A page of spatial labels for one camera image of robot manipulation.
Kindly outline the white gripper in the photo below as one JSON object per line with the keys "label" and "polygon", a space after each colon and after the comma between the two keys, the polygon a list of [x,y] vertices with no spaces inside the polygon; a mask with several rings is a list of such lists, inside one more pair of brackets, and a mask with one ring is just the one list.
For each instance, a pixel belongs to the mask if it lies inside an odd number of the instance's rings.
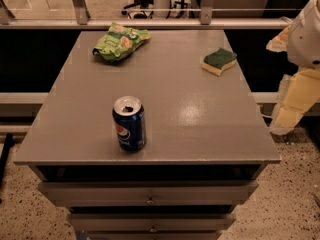
{"label": "white gripper", "polygon": [[286,135],[320,99],[319,0],[309,0],[291,26],[271,39],[266,49],[287,51],[291,63],[306,67],[293,76],[284,75],[280,81],[269,130],[275,135]]}

